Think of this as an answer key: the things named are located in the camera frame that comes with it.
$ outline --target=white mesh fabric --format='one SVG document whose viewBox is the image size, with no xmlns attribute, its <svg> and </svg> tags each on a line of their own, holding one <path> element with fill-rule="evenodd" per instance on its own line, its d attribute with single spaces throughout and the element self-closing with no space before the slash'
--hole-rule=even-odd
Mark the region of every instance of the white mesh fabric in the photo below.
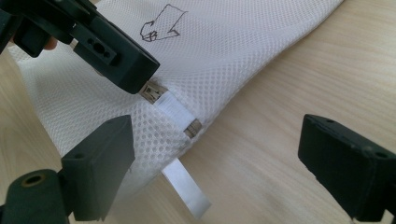
<svg viewBox="0 0 396 224">
<path fill-rule="evenodd" d="M 153 79 L 202 122 L 202 134 L 253 75 L 318 26 L 341 1 L 103 0 L 97 6 L 161 63 Z M 156 29 L 166 30 L 164 26 L 176 23 L 173 13 L 185 12 L 174 27 L 179 36 L 142 40 L 144 24 L 168 4 L 179 10 L 165 11 Z M 35 111 L 62 155 L 106 120 L 132 116 L 136 160 L 121 194 L 137 193 L 200 136 L 190 140 L 143 97 L 96 75 L 68 46 L 37 59 L 17 48 L 10 51 Z"/>
</svg>

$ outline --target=black drawing on fabric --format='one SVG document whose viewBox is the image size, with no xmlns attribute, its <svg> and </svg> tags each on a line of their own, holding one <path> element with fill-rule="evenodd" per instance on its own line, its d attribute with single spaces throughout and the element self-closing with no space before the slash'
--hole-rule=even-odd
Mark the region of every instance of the black drawing on fabric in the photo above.
<svg viewBox="0 0 396 224">
<path fill-rule="evenodd" d="M 140 35 L 147 42 L 179 36 L 175 26 L 186 12 L 168 4 L 154 21 L 143 25 Z"/>
</svg>

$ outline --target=fabric tag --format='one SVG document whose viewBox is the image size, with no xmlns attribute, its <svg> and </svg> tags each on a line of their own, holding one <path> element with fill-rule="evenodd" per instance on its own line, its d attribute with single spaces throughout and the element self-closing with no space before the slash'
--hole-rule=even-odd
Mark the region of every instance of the fabric tag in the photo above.
<svg viewBox="0 0 396 224">
<path fill-rule="evenodd" d="M 175 159 L 163 169 L 166 179 L 175 188 L 177 194 L 187 205 L 192 215 L 199 219 L 210 207 L 211 203 L 181 164 Z"/>
</svg>

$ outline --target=wooden table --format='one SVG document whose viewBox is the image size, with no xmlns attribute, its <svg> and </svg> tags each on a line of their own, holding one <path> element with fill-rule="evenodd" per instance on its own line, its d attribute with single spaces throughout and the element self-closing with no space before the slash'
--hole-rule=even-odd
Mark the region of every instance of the wooden table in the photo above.
<svg viewBox="0 0 396 224">
<path fill-rule="evenodd" d="M 303 116 L 334 119 L 396 152 L 395 11 L 395 1 L 346 0 L 234 97 L 181 158 L 213 203 L 201 220 L 160 175 L 105 223 L 349 223 L 297 157 Z M 61 165 L 8 53 L 0 64 L 3 203 L 18 176 Z"/>
</svg>

